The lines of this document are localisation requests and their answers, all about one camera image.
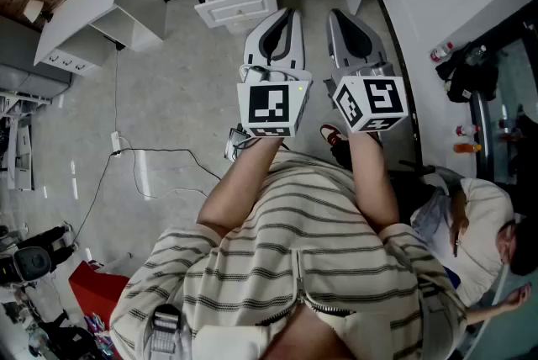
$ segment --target zipper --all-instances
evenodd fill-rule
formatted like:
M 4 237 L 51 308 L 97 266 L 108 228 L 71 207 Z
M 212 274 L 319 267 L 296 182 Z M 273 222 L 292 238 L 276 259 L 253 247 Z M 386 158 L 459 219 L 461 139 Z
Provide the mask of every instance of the zipper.
M 277 321 L 281 320 L 285 316 L 291 315 L 292 310 L 295 308 L 297 304 L 307 304 L 310 309 L 314 311 L 322 312 L 328 315 L 348 316 L 355 313 L 354 310 L 343 310 L 341 308 L 335 308 L 333 306 L 327 306 L 325 304 L 318 304 L 318 303 L 315 303 L 313 300 L 309 299 L 308 295 L 306 294 L 306 290 L 304 289 L 304 278 L 302 276 L 302 266 L 299 260 L 299 252 L 292 251 L 292 253 L 295 256 L 294 259 L 296 261 L 297 269 L 298 269 L 298 276 L 296 277 L 297 297 L 295 301 L 290 306 L 288 306 L 285 310 L 282 310 L 276 313 L 275 315 L 272 315 L 269 318 L 266 318 L 263 321 L 260 321 L 258 324 L 256 324 L 257 326 L 269 326 L 270 324 L 276 323 Z

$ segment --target wall outlet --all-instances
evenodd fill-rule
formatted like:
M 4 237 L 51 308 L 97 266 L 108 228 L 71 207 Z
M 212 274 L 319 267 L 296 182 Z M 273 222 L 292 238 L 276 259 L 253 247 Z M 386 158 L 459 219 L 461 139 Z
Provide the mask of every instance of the wall outlet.
M 121 151 L 121 145 L 119 143 L 119 132 L 114 131 L 110 136 L 112 138 L 112 149 L 113 149 L 113 151 L 114 152 Z M 115 157 L 120 158 L 121 153 L 119 153 L 118 155 L 115 155 Z

